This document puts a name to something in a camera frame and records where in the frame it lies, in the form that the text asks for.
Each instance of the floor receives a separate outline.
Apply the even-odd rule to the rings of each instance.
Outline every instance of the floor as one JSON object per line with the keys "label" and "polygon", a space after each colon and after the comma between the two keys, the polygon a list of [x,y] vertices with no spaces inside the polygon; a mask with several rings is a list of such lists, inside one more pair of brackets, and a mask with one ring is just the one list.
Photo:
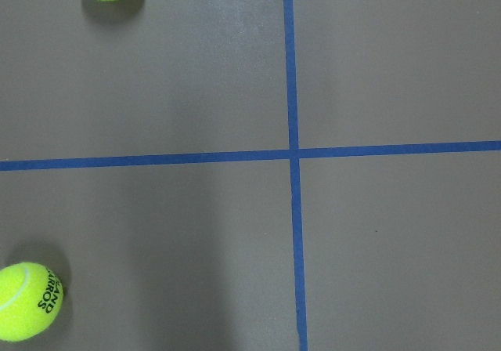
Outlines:
{"label": "floor", "polygon": [[501,0],[0,0],[2,350],[501,345]]}

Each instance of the logo on tennis ball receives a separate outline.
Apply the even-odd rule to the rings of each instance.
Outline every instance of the logo on tennis ball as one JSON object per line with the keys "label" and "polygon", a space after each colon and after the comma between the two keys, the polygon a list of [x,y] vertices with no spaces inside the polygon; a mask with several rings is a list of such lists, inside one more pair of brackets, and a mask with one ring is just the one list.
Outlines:
{"label": "logo on tennis ball", "polygon": [[49,275],[47,288],[41,296],[41,300],[38,302],[38,308],[50,314],[61,296],[61,290],[59,289],[59,287],[61,287],[61,281],[50,269],[47,269],[47,274]]}

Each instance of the horizontal blue line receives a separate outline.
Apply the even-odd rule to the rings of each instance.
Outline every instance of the horizontal blue line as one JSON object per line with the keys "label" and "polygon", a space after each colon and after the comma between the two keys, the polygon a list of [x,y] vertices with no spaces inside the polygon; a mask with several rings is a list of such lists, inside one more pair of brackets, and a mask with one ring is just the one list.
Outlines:
{"label": "horizontal blue line", "polygon": [[373,155],[441,154],[501,150],[501,141],[421,143],[358,147],[300,149],[299,158],[368,157]]}
{"label": "horizontal blue line", "polygon": [[127,167],[137,165],[187,165],[232,161],[277,161],[292,157],[368,157],[373,155],[440,154],[501,150],[499,141],[421,143],[359,147],[325,147],[300,150],[229,151],[219,153],[138,155],[126,157],[80,157],[37,161],[0,161],[0,171],[38,169]]}

